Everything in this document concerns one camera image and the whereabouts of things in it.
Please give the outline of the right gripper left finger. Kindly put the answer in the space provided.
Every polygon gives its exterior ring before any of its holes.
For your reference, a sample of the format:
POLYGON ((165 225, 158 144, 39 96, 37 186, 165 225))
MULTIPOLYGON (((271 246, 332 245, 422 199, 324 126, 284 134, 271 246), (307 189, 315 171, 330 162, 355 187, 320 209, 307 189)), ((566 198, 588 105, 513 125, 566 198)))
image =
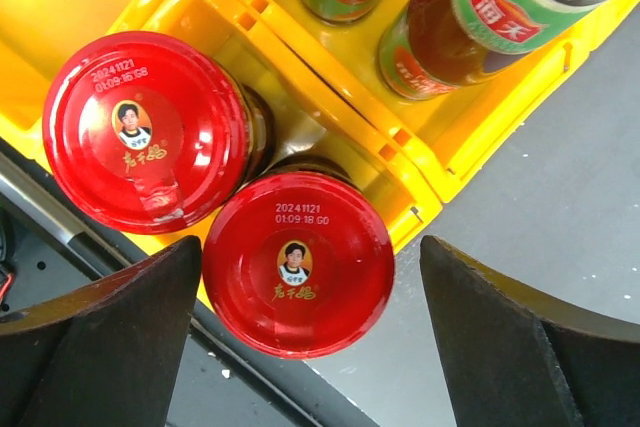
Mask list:
POLYGON ((201 275, 186 236, 1 319, 4 426, 165 424, 201 275))

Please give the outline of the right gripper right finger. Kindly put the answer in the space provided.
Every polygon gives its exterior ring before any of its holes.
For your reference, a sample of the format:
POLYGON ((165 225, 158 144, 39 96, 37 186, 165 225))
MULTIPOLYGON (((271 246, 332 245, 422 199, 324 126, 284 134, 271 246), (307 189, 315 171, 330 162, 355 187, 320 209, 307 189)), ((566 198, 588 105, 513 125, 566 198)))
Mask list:
POLYGON ((420 270, 459 426, 636 426, 639 326, 427 235, 420 270))

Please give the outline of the red lid sauce jar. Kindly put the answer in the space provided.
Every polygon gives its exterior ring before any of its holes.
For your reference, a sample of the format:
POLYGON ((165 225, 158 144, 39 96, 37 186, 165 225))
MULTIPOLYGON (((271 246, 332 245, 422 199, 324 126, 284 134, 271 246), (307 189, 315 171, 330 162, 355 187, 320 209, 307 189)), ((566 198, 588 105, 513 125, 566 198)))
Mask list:
POLYGON ((395 261, 383 220, 349 174, 295 154, 222 207, 202 274, 214 312, 240 341, 306 360, 351 346, 376 324, 395 261))
POLYGON ((270 163, 274 118, 250 86, 189 44, 129 31, 73 54, 49 88, 46 158, 87 216, 141 235, 213 213, 270 163))

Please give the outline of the red lid sauce jar front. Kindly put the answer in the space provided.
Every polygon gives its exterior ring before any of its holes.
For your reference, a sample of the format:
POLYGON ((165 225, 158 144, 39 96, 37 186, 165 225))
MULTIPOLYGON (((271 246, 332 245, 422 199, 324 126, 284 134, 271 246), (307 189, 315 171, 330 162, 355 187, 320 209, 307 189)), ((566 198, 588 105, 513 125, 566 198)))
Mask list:
POLYGON ((49 88, 46 158, 87 216, 141 235, 213 213, 270 163, 274 118, 250 86, 189 44, 129 31, 73 54, 49 88))

